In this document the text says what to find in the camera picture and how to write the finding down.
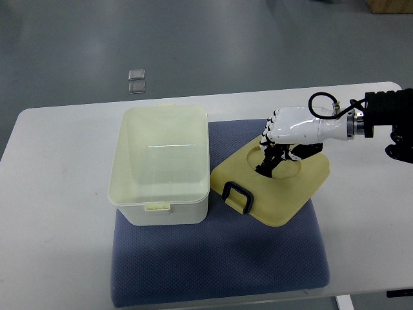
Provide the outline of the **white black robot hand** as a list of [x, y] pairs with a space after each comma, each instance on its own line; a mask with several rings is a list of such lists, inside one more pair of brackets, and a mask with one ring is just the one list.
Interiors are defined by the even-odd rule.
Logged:
[[301, 161], [323, 150], [327, 139], [347, 141], [354, 137], [354, 110], [335, 116], [326, 108], [311, 113], [305, 107], [281, 107], [267, 119], [259, 147], [264, 160], [256, 172], [267, 178], [282, 161]]

